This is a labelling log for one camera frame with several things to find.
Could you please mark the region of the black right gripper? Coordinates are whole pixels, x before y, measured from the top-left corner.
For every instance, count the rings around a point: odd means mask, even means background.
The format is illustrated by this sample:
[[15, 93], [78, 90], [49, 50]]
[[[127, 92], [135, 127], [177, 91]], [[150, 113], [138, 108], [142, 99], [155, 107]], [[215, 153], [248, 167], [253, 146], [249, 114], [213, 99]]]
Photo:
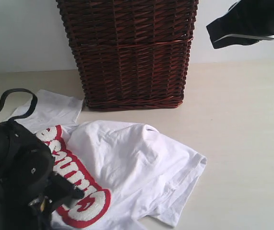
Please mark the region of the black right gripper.
[[274, 40], [274, 0], [239, 0], [206, 29], [214, 49]]

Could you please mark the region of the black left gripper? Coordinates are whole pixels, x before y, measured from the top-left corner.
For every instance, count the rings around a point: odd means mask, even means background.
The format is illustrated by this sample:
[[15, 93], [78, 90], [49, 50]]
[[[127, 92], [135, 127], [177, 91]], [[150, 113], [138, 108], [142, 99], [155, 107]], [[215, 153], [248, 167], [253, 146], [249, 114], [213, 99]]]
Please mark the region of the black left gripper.
[[0, 182], [0, 230], [51, 230], [52, 212], [61, 205], [74, 206], [83, 196], [84, 191], [58, 174], [37, 191]]

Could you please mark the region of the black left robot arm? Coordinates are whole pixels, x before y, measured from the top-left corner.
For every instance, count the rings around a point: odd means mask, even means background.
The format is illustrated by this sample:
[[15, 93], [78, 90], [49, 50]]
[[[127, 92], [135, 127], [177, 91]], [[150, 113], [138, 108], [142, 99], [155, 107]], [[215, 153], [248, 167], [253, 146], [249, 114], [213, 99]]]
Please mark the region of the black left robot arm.
[[0, 123], [0, 230], [49, 230], [53, 211], [83, 197], [54, 163], [49, 147], [28, 129]]

